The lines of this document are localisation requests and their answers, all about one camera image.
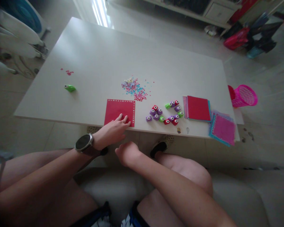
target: finger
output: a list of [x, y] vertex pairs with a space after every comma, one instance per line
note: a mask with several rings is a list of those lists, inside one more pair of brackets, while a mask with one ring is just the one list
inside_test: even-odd
[[117, 117], [116, 120], [117, 120], [117, 121], [120, 121], [120, 120], [122, 119], [122, 115], [123, 115], [123, 114], [120, 114], [119, 117]]
[[131, 122], [129, 121], [127, 124], [124, 124], [125, 128], [128, 128], [130, 126]]
[[122, 120], [123, 123], [126, 123], [128, 116], [126, 115], [125, 118]]

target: shorts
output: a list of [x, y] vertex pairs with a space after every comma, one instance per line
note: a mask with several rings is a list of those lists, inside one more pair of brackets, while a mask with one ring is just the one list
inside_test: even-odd
[[[126, 219], [121, 223], [121, 227], [150, 227], [143, 217], [138, 213], [137, 206], [139, 201], [135, 201]], [[112, 227], [109, 217], [111, 211], [108, 202], [84, 216], [71, 227]]]

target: watch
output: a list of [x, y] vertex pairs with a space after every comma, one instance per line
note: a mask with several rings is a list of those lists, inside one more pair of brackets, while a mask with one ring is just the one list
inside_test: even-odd
[[87, 154], [89, 156], [93, 156], [95, 155], [96, 152], [99, 152], [98, 150], [92, 147], [93, 140], [94, 137], [92, 136], [92, 134], [90, 133], [85, 134], [77, 140], [75, 144], [75, 149], [78, 152]]

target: pink basket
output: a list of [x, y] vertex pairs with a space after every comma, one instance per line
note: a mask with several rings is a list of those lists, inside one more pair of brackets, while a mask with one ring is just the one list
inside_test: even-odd
[[233, 107], [255, 106], [258, 97], [253, 89], [246, 85], [240, 85], [235, 90], [236, 98], [232, 100]]

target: shoe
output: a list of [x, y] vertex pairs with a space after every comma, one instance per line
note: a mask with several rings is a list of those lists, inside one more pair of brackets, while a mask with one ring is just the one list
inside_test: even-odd
[[90, 133], [90, 134], [94, 134], [99, 130], [100, 130], [100, 127], [95, 127], [95, 126], [88, 126], [87, 127], [87, 133]]
[[[94, 134], [96, 133], [97, 131], [99, 131], [101, 128], [100, 127], [95, 127], [95, 126], [88, 126], [87, 127], [87, 133], [90, 133], [90, 134]], [[101, 156], [104, 156], [108, 153], [108, 147], [105, 147], [101, 150], [100, 152], [100, 155]]]
[[166, 151], [167, 148], [173, 144], [173, 142], [174, 142], [174, 136], [165, 135], [159, 142], [155, 144], [155, 146], [150, 152], [150, 156], [154, 159], [158, 151], [162, 152]]

